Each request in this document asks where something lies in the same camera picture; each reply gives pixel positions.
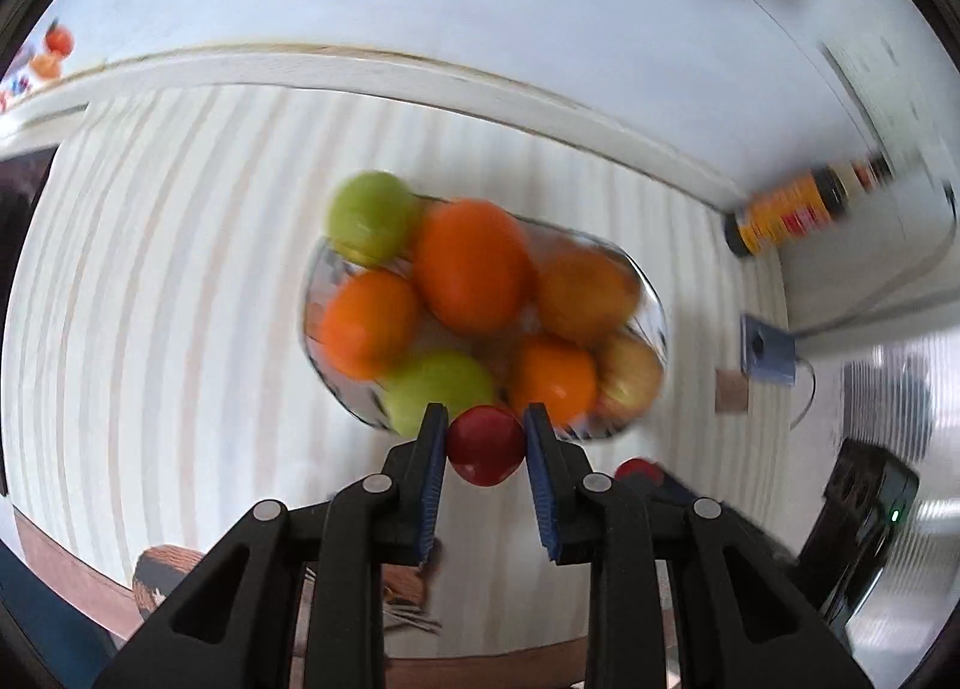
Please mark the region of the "red cherry tomato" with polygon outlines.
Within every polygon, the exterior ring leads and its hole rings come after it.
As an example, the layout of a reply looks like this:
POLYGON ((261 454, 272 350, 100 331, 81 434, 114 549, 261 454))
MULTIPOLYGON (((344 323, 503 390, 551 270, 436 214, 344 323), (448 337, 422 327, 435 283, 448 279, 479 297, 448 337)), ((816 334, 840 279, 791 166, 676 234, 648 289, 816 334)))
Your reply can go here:
POLYGON ((652 463, 646 458, 640 457, 630 458, 630 460, 620 463, 619 468, 615 469, 615 474, 613 474, 613 478, 619 481, 638 478, 638 476, 651 481, 656 487, 664 482, 664 470, 657 463, 652 463))
POLYGON ((516 416, 506 409, 475 406, 449 424, 446 457, 467 483, 498 486, 526 458, 526 434, 516 416))

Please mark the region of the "red-green apple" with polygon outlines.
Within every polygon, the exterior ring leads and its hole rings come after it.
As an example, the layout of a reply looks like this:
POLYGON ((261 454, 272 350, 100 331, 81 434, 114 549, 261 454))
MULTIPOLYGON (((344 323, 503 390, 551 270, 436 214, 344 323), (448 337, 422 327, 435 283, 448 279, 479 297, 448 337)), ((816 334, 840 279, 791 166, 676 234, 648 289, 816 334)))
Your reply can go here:
POLYGON ((630 320, 641 292, 635 271, 605 250, 556 250, 537 268, 540 328, 581 348, 597 348, 630 320))
POLYGON ((656 351, 638 336, 620 331, 596 352, 597 402, 594 411, 626 423, 647 413, 664 381, 656 351))

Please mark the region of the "small orange front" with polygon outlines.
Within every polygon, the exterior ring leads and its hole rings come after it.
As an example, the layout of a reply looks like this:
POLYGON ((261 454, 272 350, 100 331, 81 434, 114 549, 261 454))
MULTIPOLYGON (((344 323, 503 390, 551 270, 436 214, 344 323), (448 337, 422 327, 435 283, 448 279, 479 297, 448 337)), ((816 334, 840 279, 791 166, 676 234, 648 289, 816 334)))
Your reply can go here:
POLYGON ((542 403, 551 425, 565 429, 594 408, 597 391, 597 367, 589 352, 555 336, 526 335, 509 369, 506 402, 517 416, 542 403))

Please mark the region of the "green apple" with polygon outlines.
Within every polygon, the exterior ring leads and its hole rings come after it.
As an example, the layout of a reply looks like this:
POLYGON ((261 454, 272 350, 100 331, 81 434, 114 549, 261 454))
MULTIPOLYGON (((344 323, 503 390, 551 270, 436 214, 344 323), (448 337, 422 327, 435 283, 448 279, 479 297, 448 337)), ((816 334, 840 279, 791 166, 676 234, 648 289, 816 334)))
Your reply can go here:
POLYGON ((389 427, 402 437, 418 434, 431 403, 443 405, 449 418, 455 419, 474 406, 493 405, 496 398, 490 372, 460 351, 423 352, 382 382, 382 404, 389 427))
POLYGON ((420 200, 393 173, 361 172, 335 192, 327 212, 327 237, 348 262, 386 265, 407 247, 420 200))

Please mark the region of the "large orange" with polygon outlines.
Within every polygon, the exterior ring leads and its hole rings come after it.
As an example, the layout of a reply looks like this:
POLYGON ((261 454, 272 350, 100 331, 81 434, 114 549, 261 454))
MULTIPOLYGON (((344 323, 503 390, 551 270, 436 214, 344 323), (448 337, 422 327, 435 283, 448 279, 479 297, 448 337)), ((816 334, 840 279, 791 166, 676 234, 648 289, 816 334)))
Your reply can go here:
POLYGON ((519 317, 529 296, 526 234, 491 201, 434 201, 416 233, 412 274, 444 326, 470 338, 496 335, 519 317))

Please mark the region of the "medium orange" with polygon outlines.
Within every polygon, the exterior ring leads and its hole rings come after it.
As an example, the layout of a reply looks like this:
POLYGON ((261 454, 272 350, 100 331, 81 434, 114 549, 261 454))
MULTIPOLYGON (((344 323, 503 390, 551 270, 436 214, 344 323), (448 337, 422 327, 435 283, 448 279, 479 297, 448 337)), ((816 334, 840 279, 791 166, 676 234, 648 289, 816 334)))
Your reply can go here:
POLYGON ((340 374, 376 380, 407 354, 421 315, 420 297, 409 279, 370 269, 348 279, 325 307, 320 347, 340 374))

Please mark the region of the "brown mat label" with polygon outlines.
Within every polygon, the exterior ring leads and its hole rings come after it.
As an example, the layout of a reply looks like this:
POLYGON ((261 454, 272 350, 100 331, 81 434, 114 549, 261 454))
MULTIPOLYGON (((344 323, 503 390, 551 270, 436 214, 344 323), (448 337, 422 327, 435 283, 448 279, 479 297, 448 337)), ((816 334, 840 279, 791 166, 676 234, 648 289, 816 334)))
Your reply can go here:
POLYGON ((750 380, 734 369, 716 370, 715 413, 743 414, 750 406, 750 380))

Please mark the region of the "blue smartphone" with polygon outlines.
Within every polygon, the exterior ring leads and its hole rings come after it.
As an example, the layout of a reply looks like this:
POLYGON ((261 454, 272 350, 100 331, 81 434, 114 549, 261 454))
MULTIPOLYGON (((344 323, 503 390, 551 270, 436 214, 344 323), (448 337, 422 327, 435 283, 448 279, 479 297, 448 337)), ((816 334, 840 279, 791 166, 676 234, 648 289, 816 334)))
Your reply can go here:
POLYGON ((796 336, 744 313, 740 318, 740 370, 750 380, 792 387, 796 383, 796 336))

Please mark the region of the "blue cabinet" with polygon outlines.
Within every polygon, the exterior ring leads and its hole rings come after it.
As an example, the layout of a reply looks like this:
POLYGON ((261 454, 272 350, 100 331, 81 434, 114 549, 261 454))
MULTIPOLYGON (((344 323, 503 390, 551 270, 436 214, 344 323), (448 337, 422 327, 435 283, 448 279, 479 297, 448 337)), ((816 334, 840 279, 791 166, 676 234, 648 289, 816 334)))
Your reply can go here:
POLYGON ((73 608, 2 546, 2 609, 60 687, 91 687, 117 653, 109 632, 73 608))

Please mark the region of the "striped cat table mat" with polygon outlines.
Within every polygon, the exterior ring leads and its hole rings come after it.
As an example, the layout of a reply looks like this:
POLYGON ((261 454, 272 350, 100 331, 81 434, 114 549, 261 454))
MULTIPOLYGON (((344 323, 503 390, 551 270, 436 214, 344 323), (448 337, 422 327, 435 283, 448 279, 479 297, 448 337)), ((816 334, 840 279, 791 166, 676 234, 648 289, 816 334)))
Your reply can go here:
POLYGON ((114 97, 53 156, 13 278, 11 500, 124 583, 150 547, 381 480, 428 408, 545 408, 599 476, 649 458, 768 522, 788 398, 716 411, 745 313, 786 315, 776 260, 556 141, 346 92, 114 97))

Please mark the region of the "soy sauce bottle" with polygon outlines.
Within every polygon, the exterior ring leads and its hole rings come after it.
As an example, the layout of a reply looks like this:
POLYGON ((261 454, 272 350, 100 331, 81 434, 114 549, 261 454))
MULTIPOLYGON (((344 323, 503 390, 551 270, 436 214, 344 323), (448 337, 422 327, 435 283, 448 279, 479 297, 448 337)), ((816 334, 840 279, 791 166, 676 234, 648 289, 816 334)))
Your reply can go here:
POLYGON ((841 221, 854 201, 892 180, 893 170, 882 152, 809 170, 728 212, 724 216, 727 247, 737 258, 752 258, 805 239, 841 221))

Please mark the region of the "black gas stove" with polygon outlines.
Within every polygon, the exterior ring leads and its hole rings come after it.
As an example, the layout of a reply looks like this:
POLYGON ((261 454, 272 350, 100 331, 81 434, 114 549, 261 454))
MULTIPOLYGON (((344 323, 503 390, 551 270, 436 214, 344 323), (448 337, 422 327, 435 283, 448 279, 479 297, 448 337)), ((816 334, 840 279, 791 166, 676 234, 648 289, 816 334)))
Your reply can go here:
POLYGON ((7 317, 14 272, 37 201, 46 186, 55 148, 3 159, 0 169, 0 301, 7 317))

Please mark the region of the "white wall socket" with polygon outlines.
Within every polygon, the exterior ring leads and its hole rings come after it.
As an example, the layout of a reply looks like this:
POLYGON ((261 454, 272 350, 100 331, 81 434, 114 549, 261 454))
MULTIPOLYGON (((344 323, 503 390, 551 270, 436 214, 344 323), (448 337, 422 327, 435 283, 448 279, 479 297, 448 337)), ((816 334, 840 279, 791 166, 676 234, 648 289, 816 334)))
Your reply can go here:
POLYGON ((928 170, 937 128, 928 99, 895 42, 880 34, 820 45, 895 173, 928 170))

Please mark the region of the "colourful wall stickers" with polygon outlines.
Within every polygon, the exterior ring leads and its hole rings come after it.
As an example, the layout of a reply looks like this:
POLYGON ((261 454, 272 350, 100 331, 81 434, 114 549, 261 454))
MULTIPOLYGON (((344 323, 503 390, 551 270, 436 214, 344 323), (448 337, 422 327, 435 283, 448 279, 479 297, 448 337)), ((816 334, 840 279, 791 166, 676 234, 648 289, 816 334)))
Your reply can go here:
POLYGON ((26 42, 13 58, 2 78, 0 104, 2 112, 8 112, 14 102, 31 94, 35 89, 62 78, 64 62, 75 49, 75 37, 59 19, 54 19, 43 34, 39 44, 26 42))

